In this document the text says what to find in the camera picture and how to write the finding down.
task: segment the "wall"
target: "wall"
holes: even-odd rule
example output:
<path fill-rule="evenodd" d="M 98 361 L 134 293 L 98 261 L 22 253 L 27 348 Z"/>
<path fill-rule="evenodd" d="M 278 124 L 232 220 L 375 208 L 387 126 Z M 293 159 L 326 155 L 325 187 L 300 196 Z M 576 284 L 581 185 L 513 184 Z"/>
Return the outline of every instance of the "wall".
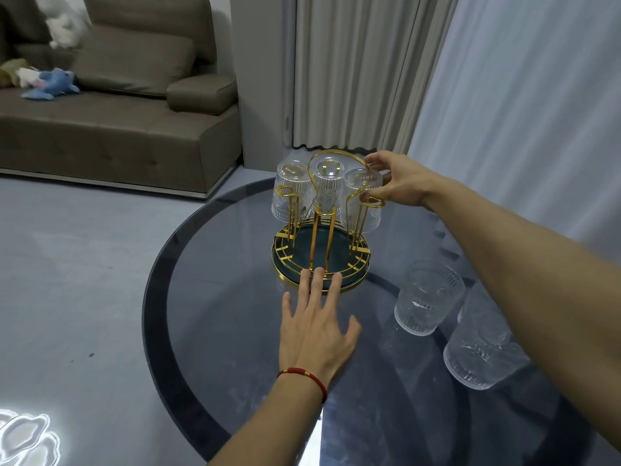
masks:
<path fill-rule="evenodd" d="M 283 159 L 287 52 L 295 0 L 230 0 L 244 165 L 273 172 Z"/>
<path fill-rule="evenodd" d="M 66 0 L 79 12 L 86 12 L 84 0 Z M 218 63 L 213 69 L 221 75 L 235 76 L 233 48 L 231 45 L 231 8 L 229 0 L 209 0 L 213 16 L 215 44 L 218 48 Z"/>

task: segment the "upside-down glass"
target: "upside-down glass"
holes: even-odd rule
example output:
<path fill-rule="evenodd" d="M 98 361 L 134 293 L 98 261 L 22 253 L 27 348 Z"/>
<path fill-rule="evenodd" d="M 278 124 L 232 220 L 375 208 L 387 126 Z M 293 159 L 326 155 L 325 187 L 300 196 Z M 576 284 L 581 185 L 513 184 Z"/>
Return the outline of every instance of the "upside-down glass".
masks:
<path fill-rule="evenodd" d="M 426 336 L 438 327 L 462 300 L 460 275 L 440 261 L 416 261 L 406 272 L 394 317 L 408 332 Z"/>
<path fill-rule="evenodd" d="M 284 189 L 283 194 L 298 196 L 297 199 L 291 201 L 294 205 L 297 203 L 297 209 L 291 210 L 293 215 L 297 216 L 296 224 L 309 214 L 309 207 L 314 197 L 314 188 L 310 180 L 305 163 L 299 160 L 285 160 L 278 164 L 272 197 L 272 214 L 276 219 L 289 222 L 289 198 L 276 192 L 279 186 L 291 187 L 291 189 Z"/>
<path fill-rule="evenodd" d="M 310 161 L 310 172 L 317 183 L 317 198 L 315 205 L 319 211 L 330 213 L 334 207 L 337 215 L 340 213 L 340 189 L 345 175 L 345 166 L 338 159 L 338 155 L 317 157 L 317 161 Z"/>
<path fill-rule="evenodd" d="M 501 308 L 480 282 L 470 290 L 461 314 L 444 348 L 446 368 L 459 382 L 488 389 L 530 362 Z"/>
<path fill-rule="evenodd" d="M 347 203 L 347 197 L 353 195 L 357 192 L 357 190 L 364 187 L 365 184 L 366 189 L 381 187 L 382 179 L 383 177 L 380 172 L 376 172 L 375 170 L 367 170 L 366 168 L 350 170 L 345 174 L 340 196 L 340 220 L 348 230 L 353 230 L 355 227 L 358 222 L 358 213 L 360 211 L 360 219 L 364 218 L 365 209 L 360 203 L 359 195 L 351 198 L 349 203 Z M 382 217 L 382 210 L 380 207 L 368 207 L 367 209 L 368 211 L 366 213 L 366 219 L 362 229 L 363 233 L 377 229 L 379 221 Z"/>

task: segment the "sheer curtain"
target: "sheer curtain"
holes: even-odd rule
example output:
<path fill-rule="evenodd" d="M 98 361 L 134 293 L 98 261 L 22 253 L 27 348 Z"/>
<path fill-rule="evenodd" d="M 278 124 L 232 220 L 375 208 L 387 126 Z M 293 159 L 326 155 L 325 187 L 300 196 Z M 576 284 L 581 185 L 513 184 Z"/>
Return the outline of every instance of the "sheer curtain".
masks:
<path fill-rule="evenodd" d="M 621 0 L 459 0 L 409 155 L 621 264 L 620 123 Z"/>
<path fill-rule="evenodd" d="M 299 147 L 408 141 L 456 0 L 297 0 L 293 134 Z"/>

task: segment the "sofa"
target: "sofa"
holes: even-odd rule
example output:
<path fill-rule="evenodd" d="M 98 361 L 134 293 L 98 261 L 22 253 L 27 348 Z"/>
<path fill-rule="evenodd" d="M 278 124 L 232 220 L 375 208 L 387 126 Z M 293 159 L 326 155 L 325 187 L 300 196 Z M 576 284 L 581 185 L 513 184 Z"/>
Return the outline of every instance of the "sofa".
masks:
<path fill-rule="evenodd" d="M 242 153 L 235 79 L 217 61 L 209 0 L 84 0 L 92 27 L 53 50 L 34 0 L 0 0 L 0 63 L 72 70 L 54 101 L 0 89 L 0 173 L 205 198 Z"/>

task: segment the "gray floor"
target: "gray floor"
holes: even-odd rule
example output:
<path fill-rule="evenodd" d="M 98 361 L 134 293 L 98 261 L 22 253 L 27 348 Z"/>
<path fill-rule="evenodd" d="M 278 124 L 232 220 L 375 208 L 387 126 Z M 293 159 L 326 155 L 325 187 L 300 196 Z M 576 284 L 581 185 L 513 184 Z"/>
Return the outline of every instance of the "gray floor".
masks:
<path fill-rule="evenodd" d="M 218 194 L 270 176 L 237 169 Z M 204 463 L 159 400 L 140 325 L 159 250 L 200 206 L 0 177 L 0 424 L 48 415 L 60 465 Z"/>

